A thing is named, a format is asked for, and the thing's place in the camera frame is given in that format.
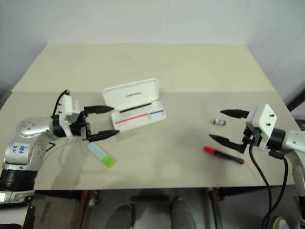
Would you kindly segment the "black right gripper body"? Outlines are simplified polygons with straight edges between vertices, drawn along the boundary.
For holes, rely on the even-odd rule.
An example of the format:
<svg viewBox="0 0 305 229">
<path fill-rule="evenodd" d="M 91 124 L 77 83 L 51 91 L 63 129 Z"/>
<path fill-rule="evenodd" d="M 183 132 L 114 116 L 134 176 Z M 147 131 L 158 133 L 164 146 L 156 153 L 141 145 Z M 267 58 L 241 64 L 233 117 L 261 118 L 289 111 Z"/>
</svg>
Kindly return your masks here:
<svg viewBox="0 0 305 229">
<path fill-rule="evenodd" d="M 262 140 L 262 131 L 259 128 L 255 127 L 251 130 L 249 127 L 246 127 L 243 134 L 244 137 L 238 150 L 239 153 L 244 153 L 247 145 L 259 146 Z"/>
</svg>

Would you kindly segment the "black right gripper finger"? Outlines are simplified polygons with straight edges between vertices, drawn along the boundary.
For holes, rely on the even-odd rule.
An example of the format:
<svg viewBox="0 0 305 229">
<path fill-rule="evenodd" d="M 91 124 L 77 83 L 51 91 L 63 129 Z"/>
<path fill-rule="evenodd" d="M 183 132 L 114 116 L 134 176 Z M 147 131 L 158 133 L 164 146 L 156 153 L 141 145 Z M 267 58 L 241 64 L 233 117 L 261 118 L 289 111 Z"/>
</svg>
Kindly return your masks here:
<svg viewBox="0 0 305 229">
<path fill-rule="evenodd" d="M 249 115 L 249 111 L 240 110 L 240 109 L 225 109 L 225 110 L 221 110 L 220 113 L 238 119 L 247 118 L 247 116 Z"/>
<path fill-rule="evenodd" d="M 215 140 L 216 142 L 218 142 L 219 144 L 221 144 L 225 147 L 228 147 L 235 151 L 240 151 L 240 145 L 231 142 L 228 138 L 224 138 L 219 135 L 212 135 L 212 134 L 209 134 L 209 137 L 211 137 L 213 140 Z"/>
</svg>

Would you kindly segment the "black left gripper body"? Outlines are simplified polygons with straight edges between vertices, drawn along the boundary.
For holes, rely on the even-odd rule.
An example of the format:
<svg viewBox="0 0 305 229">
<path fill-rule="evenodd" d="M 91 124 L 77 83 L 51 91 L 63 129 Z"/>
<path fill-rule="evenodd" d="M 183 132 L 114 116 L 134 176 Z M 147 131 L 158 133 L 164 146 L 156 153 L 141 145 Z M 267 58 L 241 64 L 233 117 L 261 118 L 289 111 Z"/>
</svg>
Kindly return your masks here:
<svg viewBox="0 0 305 229">
<path fill-rule="evenodd" d="M 91 141 L 91 127 L 87 122 L 87 117 L 87 113 L 81 111 L 76 121 L 71 124 L 71 132 L 73 136 L 80 136 L 82 140 Z"/>
</svg>

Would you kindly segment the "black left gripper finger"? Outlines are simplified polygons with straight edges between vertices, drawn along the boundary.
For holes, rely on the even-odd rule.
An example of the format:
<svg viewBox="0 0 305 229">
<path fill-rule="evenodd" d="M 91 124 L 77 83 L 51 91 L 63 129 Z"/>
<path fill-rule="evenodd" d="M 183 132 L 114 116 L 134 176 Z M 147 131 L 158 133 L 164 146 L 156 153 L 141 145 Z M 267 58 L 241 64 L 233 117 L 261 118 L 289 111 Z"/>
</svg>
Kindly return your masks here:
<svg viewBox="0 0 305 229">
<path fill-rule="evenodd" d="M 91 135 L 91 134 L 87 134 L 86 139 L 89 142 L 95 142 L 95 141 L 100 141 L 100 140 L 104 140 L 107 138 L 110 138 L 116 134 L 118 134 L 120 131 L 119 130 L 106 130 L 106 131 L 100 131 L 97 134 Z"/>
<path fill-rule="evenodd" d="M 84 112 L 88 114 L 103 114 L 114 110 L 113 107 L 109 107 L 106 105 L 94 105 L 84 107 Z"/>
</svg>

